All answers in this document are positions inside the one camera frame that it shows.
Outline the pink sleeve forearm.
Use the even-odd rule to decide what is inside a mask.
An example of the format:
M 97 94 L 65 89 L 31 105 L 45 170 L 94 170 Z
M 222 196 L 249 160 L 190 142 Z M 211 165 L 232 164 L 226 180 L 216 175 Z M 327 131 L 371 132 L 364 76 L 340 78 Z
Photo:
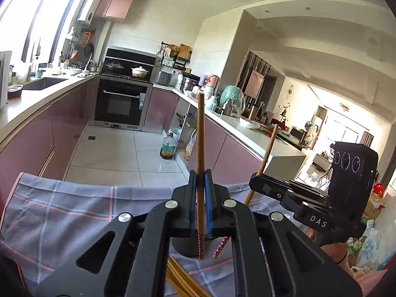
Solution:
M 359 283 L 362 296 L 366 297 L 374 287 L 380 282 L 387 270 L 365 273 L 362 270 L 352 272 L 352 277 Z

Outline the person right hand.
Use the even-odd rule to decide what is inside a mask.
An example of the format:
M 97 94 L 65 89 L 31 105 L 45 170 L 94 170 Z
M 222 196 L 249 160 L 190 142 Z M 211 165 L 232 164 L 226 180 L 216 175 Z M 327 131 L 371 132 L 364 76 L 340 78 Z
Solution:
M 324 251 L 334 262 L 341 264 L 346 261 L 348 255 L 347 243 L 332 243 L 321 246 Z

